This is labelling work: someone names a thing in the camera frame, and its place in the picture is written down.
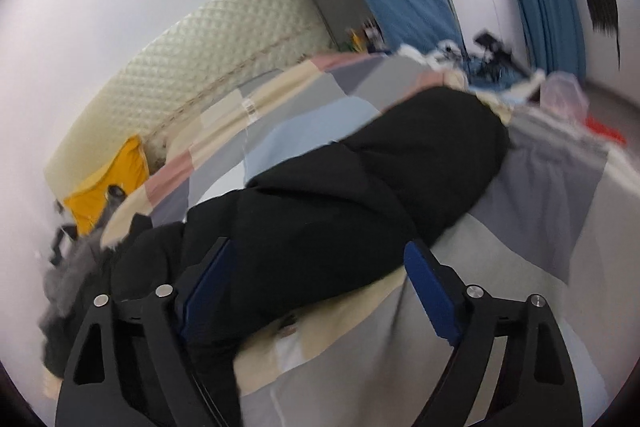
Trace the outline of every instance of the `yellow fabric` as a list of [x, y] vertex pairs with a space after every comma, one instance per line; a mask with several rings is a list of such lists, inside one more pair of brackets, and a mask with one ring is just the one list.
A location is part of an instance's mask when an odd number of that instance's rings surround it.
[[132, 136], [124, 142], [113, 160], [91, 174], [65, 198], [65, 206], [76, 220], [78, 233], [91, 232], [104, 208], [109, 185], [120, 186], [128, 196], [148, 178], [142, 140], [138, 135]]

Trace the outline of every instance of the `headboard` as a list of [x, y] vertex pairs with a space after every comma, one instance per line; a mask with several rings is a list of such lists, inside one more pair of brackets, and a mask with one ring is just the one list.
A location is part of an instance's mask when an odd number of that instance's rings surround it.
[[211, 0], [107, 82], [50, 158], [47, 183], [62, 201], [133, 134], [153, 172], [172, 125], [258, 74], [332, 46], [313, 0]]

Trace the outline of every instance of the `bed sheet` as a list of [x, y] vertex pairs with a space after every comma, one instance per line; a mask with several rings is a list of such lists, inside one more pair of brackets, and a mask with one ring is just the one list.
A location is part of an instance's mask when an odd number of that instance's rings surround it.
[[[344, 137], [412, 92], [423, 71], [407, 57], [331, 55], [240, 88], [127, 199], [103, 243], [119, 240], [135, 212], [155, 225], [184, 219], [195, 204]], [[640, 174], [618, 147], [536, 108], [516, 109], [508, 129], [497, 178], [433, 252], [494, 296], [545, 296], [591, 425], [640, 355]], [[409, 426], [450, 353], [400, 268], [247, 340], [235, 362], [245, 425]], [[489, 374], [499, 364], [492, 359]], [[470, 422], [484, 418], [491, 393], [482, 387]]]

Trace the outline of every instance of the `black garment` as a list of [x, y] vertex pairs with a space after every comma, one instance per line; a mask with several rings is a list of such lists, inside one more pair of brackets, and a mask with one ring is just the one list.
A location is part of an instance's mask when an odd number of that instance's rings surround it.
[[233, 240], [237, 267], [208, 335], [186, 349], [229, 425], [240, 425], [232, 362], [241, 340], [384, 277], [411, 239], [433, 244], [484, 193], [507, 148], [506, 129], [474, 96], [425, 90], [350, 137], [192, 208], [186, 224], [142, 233], [111, 270], [111, 290], [116, 299], [147, 295], [218, 237]]

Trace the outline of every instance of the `clear plastic bag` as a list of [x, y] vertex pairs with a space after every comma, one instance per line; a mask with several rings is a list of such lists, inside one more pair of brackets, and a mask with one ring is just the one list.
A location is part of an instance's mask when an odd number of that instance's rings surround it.
[[575, 76], [556, 71], [540, 88], [540, 107], [565, 120], [584, 124], [589, 113], [589, 99]]

